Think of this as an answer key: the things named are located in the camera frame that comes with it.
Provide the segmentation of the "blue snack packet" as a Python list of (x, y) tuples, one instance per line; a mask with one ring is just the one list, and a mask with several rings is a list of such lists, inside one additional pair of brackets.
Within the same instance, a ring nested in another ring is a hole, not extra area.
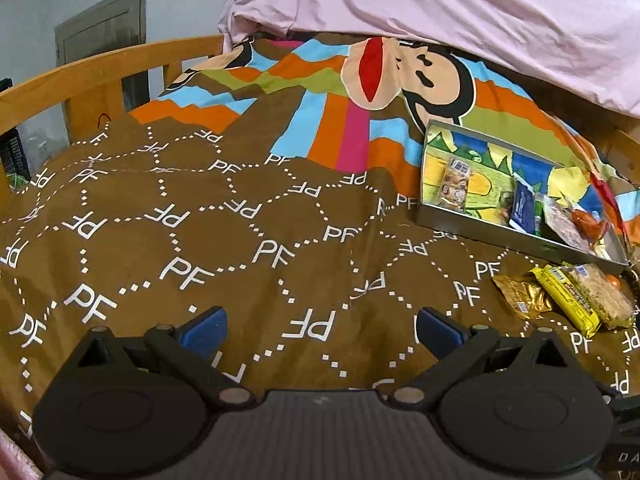
[(533, 188), (518, 174), (514, 176), (514, 190), (509, 217), (509, 226), (515, 231), (534, 235)]

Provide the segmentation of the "white pink snack packet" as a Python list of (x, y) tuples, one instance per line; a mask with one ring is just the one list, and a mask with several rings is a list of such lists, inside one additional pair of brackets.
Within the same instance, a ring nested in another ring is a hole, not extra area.
[(573, 220), (555, 200), (544, 196), (542, 200), (541, 234), (581, 252), (590, 252), (588, 242), (580, 235)]

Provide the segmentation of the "wooden bed frame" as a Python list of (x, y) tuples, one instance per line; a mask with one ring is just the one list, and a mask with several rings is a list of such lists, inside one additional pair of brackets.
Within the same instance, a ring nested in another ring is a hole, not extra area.
[(86, 140), (96, 129), (125, 114), (122, 81), (151, 70), (168, 88), (194, 58), (220, 54), (224, 37), (199, 36), (137, 44), (82, 58), (1, 92), (1, 132), (62, 106), (66, 144)]

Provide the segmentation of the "orange snack packet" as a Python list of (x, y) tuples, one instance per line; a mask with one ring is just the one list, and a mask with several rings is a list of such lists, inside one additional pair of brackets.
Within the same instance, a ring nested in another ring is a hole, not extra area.
[(580, 235), (588, 240), (590, 245), (598, 244), (605, 237), (611, 222), (608, 219), (596, 219), (587, 211), (579, 209), (568, 197), (565, 199), (572, 221)]

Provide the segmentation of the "grey door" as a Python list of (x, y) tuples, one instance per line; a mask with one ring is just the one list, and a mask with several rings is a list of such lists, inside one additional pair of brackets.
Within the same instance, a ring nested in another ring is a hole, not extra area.
[(56, 26), (56, 65), (145, 44), (145, 10), (145, 0), (102, 0)]

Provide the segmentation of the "pink sheet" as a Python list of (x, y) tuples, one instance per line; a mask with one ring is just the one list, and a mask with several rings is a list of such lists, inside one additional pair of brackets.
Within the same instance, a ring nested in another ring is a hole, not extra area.
[(228, 44), (260, 28), (449, 44), (639, 113), (639, 0), (226, 0), (218, 27)]

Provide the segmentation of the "green white small packet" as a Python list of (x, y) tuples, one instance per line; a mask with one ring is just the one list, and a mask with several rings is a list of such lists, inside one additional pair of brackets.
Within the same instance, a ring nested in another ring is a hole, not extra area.
[(544, 213), (544, 196), (536, 192), (534, 196), (535, 235), (541, 236), (542, 214)]

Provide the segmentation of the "grey metal tray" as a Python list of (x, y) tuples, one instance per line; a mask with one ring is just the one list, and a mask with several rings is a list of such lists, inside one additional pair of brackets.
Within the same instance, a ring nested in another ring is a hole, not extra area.
[(428, 122), (420, 226), (619, 274), (629, 261), (611, 220), (585, 171), (476, 130)]

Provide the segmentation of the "gold foil snack packet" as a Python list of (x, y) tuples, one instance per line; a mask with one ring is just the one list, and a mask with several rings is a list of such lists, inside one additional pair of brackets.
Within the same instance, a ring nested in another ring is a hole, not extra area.
[(531, 321), (552, 311), (552, 302), (547, 292), (531, 280), (514, 280), (498, 274), (492, 278), (506, 303), (522, 320)]

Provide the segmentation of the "yellow snack bar packet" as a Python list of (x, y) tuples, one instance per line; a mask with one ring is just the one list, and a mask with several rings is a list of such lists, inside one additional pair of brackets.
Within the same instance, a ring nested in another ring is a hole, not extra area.
[(591, 339), (598, 332), (600, 318), (565, 271), (559, 266), (535, 266), (530, 273), (582, 336)]

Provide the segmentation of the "clear oat bar packet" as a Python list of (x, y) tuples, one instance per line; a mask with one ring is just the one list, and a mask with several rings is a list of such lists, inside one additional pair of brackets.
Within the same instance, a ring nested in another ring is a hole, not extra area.
[(594, 263), (562, 266), (562, 270), (608, 330), (634, 326), (634, 305)]

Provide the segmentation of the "colourful monkey bedspread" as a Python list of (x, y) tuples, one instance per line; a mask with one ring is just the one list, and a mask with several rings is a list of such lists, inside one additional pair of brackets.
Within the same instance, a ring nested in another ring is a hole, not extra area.
[(32, 410), (90, 327), (137, 336), (219, 306), (209, 362), (254, 390), (398, 386), (432, 356), (433, 307), (530, 333), (494, 279), (541, 260), (416, 223), (449, 157), (466, 210), (506, 188), (612, 222), (639, 255), (639, 191), (578, 132), (475, 56), (396, 38), (251, 39), (47, 162), (1, 211), (1, 426)]

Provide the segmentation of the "clear nut snack packet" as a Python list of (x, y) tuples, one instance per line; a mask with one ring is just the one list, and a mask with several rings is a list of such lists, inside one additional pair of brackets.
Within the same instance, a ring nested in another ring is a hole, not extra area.
[(455, 211), (464, 211), (472, 167), (463, 159), (450, 158), (440, 181), (436, 204)]

